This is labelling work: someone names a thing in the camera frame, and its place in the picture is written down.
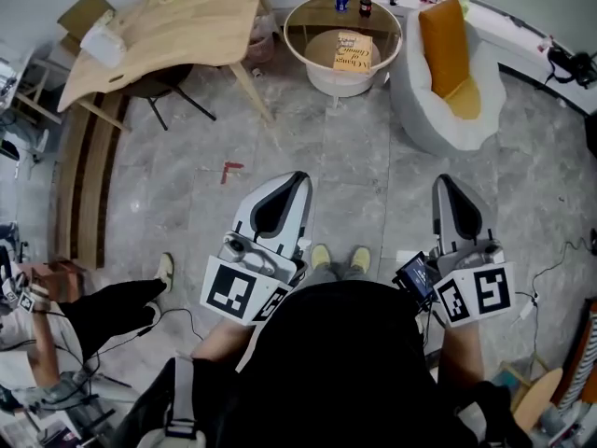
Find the shoe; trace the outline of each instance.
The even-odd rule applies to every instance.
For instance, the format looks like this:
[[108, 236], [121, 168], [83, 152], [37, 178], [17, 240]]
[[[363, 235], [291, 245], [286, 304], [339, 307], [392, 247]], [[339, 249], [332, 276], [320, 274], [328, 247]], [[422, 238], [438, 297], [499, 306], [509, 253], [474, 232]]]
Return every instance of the shoe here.
[[172, 282], [174, 280], [174, 259], [170, 253], [164, 252], [161, 255], [160, 266], [155, 278], [166, 285], [163, 293], [168, 293], [172, 290]]
[[49, 130], [45, 129], [39, 138], [39, 143], [35, 146], [35, 151], [43, 153], [46, 150], [46, 144], [48, 143]]
[[311, 251], [311, 267], [315, 270], [320, 265], [331, 264], [332, 258], [329, 256], [327, 247], [323, 244], [316, 245]]
[[366, 247], [358, 247], [351, 259], [351, 269], [367, 273], [371, 265], [371, 252]]
[[148, 303], [146, 303], [146, 307], [149, 307], [150, 309], [153, 309], [153, 311], [155, 312], [155, 314], [153, 315], [153, 319], [151, 320], [151, 324], [148, 325], [148, 327], [153, 327], [158, 322], [160, 322], [160, 319], [161, 319], [161, 310], [160, 310], [160, 308], [158, 307], [158, 305], [155, 302], [148, 302]]

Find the black shirt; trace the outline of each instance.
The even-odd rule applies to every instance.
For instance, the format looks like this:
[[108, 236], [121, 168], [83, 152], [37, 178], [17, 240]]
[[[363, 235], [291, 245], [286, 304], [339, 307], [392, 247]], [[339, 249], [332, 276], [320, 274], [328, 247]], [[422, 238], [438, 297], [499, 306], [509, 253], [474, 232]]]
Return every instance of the black shirt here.
[[[370, 282], [291, 294], [240, 373], [195, 361], [198, 429], [217, 448], [477, 446], [425, 367], [415, 314], [401, 292]], [[149, 429], [162, 427], [173, 388], [171, 360], [118, 429], [114, 446], [136, 446]]]

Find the white armchair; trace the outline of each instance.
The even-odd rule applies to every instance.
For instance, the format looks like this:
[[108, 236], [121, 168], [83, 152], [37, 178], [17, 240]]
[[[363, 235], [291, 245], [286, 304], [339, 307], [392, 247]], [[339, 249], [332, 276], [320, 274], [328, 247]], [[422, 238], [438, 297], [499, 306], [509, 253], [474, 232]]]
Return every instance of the white armchair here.
[[506, 101], [497, 60], [475, 28], [467, 22], [465, 25], [469, 71], [480, 94], [476, 119], [455, 116], [448, 104], [431, 91], [418, 11], [408, 16], [406, 41], [390, 69], [392, 106], [402, 126], [418, 147], [438, 156], [479, 149], [483, 141], [497, 133], [500, 110]]

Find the glass tabletop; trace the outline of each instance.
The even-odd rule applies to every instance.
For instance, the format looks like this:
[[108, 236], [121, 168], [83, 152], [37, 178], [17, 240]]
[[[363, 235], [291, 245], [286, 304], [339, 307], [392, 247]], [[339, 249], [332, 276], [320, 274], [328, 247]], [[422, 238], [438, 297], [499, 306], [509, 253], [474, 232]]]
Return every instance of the glass tabletop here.
[[394, 15], [372, 3], [370, 17], [362, 17], [360, 0], [349, 0], [348, 11], [339, 13], [335, 3], [336, 0], [310, 0], [289, 15], [285, 36], [296, 53], [310, 62], [331, 68], [338, 33], [348, 31], [373, 38], [372, 67], [394, 54], [402, 35]]

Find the wooden table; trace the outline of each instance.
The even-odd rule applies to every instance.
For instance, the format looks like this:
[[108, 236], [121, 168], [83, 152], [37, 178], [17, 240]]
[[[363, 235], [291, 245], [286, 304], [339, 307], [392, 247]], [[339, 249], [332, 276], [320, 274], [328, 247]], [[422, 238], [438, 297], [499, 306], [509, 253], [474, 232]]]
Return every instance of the wooden table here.
[[259, 4], [270, 11], [267, 0], [174, 0], [166, 5], [158, 0], [142, 0], [117, 12], [108, 26], [125, 42], [124, 60], [116, 68], [107, 68], [81, 50], [58, 110], [79, 102], [100, 118], [129, 131], [85, 96], [119, 90], [162, 68], [195, 63], [229, 66], [263, 118], [272, 121], [241, 64]]

